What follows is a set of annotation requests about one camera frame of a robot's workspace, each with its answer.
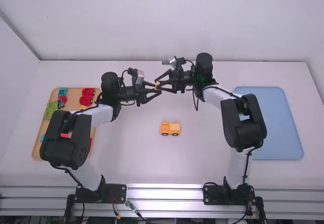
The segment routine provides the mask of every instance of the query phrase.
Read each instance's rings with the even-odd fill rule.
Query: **blue mat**
[[[267,127],[263,147],[253,154],[257,160],[300,160],[304,151],[285,92],[280,87],[239,86],[237,94],[257,96]]]

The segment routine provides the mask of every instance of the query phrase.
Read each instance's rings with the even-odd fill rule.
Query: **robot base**
[[[126,185],[106,184],[101,176],[101,182],[96,191],[85,188],[76,188],[75,203],[108,203],[123,204],[126,201]]]
[[[243,184],[232,190],[224,177],[224,185],[204,186],[204,204],[205,205],[244,205],[248,202],[254,203],[254,188]]]

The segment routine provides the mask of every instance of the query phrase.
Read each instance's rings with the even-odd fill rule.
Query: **cable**
[[[127,72],[127,70],[125,70],[125,71],[123,71],[122,73],[121,73],[121,78],[123,79],[124,78],[124,73],[125,72]]]
[[[192,62],[192,61],[190,61],[190,60],[186,60],[187,62],[190,62],[193,66],[194,66],[194,63]]]
[[[141,218],[143,221],[145,221],[146,224],[150,224],[147,220],[145,220],[140,213],[136,213],[139,218]]]
[[[247,211],[248,211],[248,209],[249,209],[249,203],[247,204],[247,208],[246,208],[246,210],[245,210],[244,216],[242,216],[239,220],[237,220],[237,221],[235,221],[235,222],[233,222],[233,223],[231,223],[231,224],[237,224],[237,223],[239,223],[241,220],[243,220],[244,217],[246,217],[246,215],[247,215]]]
[[[71,173],[71,171],[69,169],[67,169],[65,167],[56,167],[53,165],[52,165],[52,167],[55,169],[58,169],[58,170],[63,170],[63,171],[65,171],[65,173],[68,173],[71,176],[71,178],[77,183],[77,185],[79,185],[81,188],[83,188],[83,185],[81,184],[81,182],[79,180],[77,180],[77,178]]]
[[[192,90],[192,98],[193,98],[193,104],[194,104],[194,108],[196,111],[198,111],[198,103],[199,103],[199,98],[197,98],[197,103],[194,100],[194,91]]]
[[[83,205],[83,209],[82,209],[82,215],[81,215],[81,217],[83,217],[83,215],[85,214],[85,203],[83,202],[82,205]]]
[[[255,147],[255,148],[249,150],[249,152],[247,153],[247,162],[246,162],[246,164],[245,164],[245,170],[244,170],[244,175],[243,175],[243,184],[245,184],[245,180],[246,180],[246,178],[248,177],[248,176],[247,176],[247,172],[248,172],[248,165],[249,165],[249,157],[252,156],[252,152],[253,152],[254,150],[257,150],[257,149],[259,149],[259,148],[262,147],[262,146],[263,146],[263,140],[261,141],[260,146]]]

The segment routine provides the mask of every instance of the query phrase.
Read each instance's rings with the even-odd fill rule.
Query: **wooden tray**
[[[65,104],[65,107],[62,108],[61,110],[66,110],[66,111],[72,111],[72,110],[79,110],[81,109],[81,104],[79,102],[79,98],[82,96],[82,89],[83,87],[66,87],[67,88],[67,102]],[[49,102],[56,102],[58,99],[58,92],[59,92],[60,87],[54,89],[51,93]],[[96,101],[97,96],[101,93],[100,89],[95,88],[95,92],[96,94],[93,96],[93,104]],[[47,127],[49,126],[50,121],[46,120],[43,118],[42,123],[40,124],[40,128],[38,131],[38,135],[36,137],[36,141],[34,144],[34,148],[32,150],[32,157],[36,160],[40,160],[41,157],[39,155],[39,149],[41,148],[41,137],[42,135],[45,134]],[[91,149],[94,143],[94,134],[95,134],[95,128],[91,130],[91,134],[90,137],[92,138],[92,142],[91,142],[91,146],[90,146],[90,150],[89,150],[89,154],[88,157],[91,154]]]

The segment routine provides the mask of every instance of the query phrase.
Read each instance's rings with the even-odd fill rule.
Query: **aluminum rail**
[[[202,185],[128,184],[127,199],[143,217],[240,218],[243,206],[206,206]],[[62,216],[66,197],[75,187],[0,186],[0,215]],[[268,219],[324,219],[324,187],[255,188],[263,197]],[[116,204],[121,216],[136,217],[124,205]],[[73,215],[81,215],[75,204]],[[111,204],[85,204],[84,216],[114,216]]]

